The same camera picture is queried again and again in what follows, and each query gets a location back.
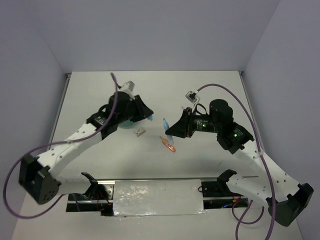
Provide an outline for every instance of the gray wall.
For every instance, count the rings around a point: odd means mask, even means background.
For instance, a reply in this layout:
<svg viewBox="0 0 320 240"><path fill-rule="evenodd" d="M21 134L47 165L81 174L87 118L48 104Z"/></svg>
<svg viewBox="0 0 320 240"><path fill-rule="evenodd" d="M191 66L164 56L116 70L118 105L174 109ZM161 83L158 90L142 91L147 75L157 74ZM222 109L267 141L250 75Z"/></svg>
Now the gray wall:
<svg viewBox="0 0 320 240"><path fill-rule="evenodd" d="M25 13L19 0L0 3L1 188L23 153L48 142L65 82L62 69ZM18 185L17 173L7 193L11 207L19 212L25 191ZM11 239L16 222L1 200L0 239Z"/></svg>
<svg viewBox="0 0 320 240"><path fill-rule="evenodd" d="M244 70L280 0L25 0L65 72Z"/></svg>
<svg viewBox="0 0 320 240"><path fill-rule="evenodd" d="M298 217L304 240L320 239L319 24L319 0L281 0L244 71L266 150L315 190Z"/></svg>

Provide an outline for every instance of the robotic arm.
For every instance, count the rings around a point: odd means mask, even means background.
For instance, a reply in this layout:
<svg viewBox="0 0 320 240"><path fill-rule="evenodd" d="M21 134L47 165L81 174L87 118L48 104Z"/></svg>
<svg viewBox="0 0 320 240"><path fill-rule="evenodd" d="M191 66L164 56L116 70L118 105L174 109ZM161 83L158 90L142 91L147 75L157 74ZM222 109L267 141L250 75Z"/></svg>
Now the robotic arm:
<svg viewBox="0 0 320 240"><path fill-rule="evenodd" d="M227 170L217 178L222 193L239 193L268 208L272 212L272 193L265 167L260 159L263 155L274 183L276 199L275 220L282 226L290 223L305 209L314 192L308 184L300 184L285 173L266 153L259 152L253 136L241 125L234 122L233 110L225 100L216 99L209 105L209 114L197 114L200 98L193 92L186 97L194 103L193 108L184 109L180 120L165 134L191 138L195 132L217 133L217 141L224 150L247 164L262 183L244 178L234 170Z"/></svg>
<svg viewBox="0 0 320 240"><path fill-rule="evenodd" d="M57 195L61 185L56 180L57 176L77 156L115 132L119 124L128 120L138 122L154 113L144 104L139 95L133 95L134 86L135 84L129 81L120 88L114 113L100 133L89 137L106 122L114 105L115 94L109 98L108 104L103 105L66 139L67 144L57 145L36 157L27 155L22 159L19 184L38 204L45 204ZM107 194L104 186L99 185L90 174L83 172L82 175L86 176L91 183L85 196L91 198L97 191Z"/></svg>

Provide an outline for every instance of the eraser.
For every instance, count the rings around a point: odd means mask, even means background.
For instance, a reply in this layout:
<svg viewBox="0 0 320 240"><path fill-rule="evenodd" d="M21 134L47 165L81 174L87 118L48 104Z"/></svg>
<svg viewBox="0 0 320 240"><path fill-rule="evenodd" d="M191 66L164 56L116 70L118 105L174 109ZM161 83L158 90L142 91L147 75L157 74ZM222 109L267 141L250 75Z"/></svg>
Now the eraser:
<svg viewBox="0 0 320 240"><path fill-rule="evenodd" d="M141 126L138 129L134 130L134 134L139 137L140 135L144 134L146 130Z"/></svg>

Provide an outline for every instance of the white table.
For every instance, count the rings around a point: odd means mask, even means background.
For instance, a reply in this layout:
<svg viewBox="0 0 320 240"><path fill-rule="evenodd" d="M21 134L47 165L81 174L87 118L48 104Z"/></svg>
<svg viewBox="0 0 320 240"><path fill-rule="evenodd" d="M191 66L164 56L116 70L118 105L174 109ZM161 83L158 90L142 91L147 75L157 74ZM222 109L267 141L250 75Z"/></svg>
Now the white table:
<svg viewBox="0 0 320 240"><path fill-rule="evenodd" d="M143 178L207 178L217 177L226 169L243 176L255 176L245 165L224 151L213 133L196 132L191 139L174 138L176 153L165 148L163 118L174 124L180 119L182 106L191 103L185 94L208 83L226 86L249 109L249 104L237 71L119 71L118 82L135 83L134 93L154 111L153 121L143 120L133 128L119 128L98 145L93 146L70 163L60 174L63 182L83 181L81 172L97 179ZM73 72L54 132L54 141L67 138L100 106L108 103L115 87L110 72ZM209 108L210 101L225 99L233 108L237 123L252 132L250 123L239 104L223 89L208 87L200 92L201 103ZM146 129L140 137L133 134L139 126ZM208 213L185 216L100 217L99 213L66 213L67 197L49 213L33 220L19 220L14 240L55 239L235 239L237 221L230 209L212 209ZM45 209L28 195L21 213L33 215ZM237 209L240 215L243 209ZM246 219L260 214L253 207ZM265 213L253 226L242 225L240 239L264 239L271 217ZM271 239L302 240L297 222L289 227L275 224Z"/></svg>

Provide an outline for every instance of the light blue object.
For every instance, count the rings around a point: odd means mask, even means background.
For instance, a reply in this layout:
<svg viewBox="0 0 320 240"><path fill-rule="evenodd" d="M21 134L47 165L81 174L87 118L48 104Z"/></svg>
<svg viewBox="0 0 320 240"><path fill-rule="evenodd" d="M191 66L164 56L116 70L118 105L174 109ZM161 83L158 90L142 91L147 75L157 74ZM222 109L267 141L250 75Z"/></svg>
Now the light blue object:
<svg viewBox="0 0 320 240"><path fill-rule="evenodd" d="M164 127L164 131L167 131L170 128L166 119L163 119L163 127ZM168 139L171 145L174 144L174 138L171 135L167 135L166 138Z"/></svg>
<svg viewBox="0 0 320 240"><path fill-rule="evenodd" d="M120 123L118 126L119 126L120 128L125 128L125 127L131 126L132 124L133 124L133 122L130 121L130 120L128 120L128 121L124 121L123 123Z"/></svg>

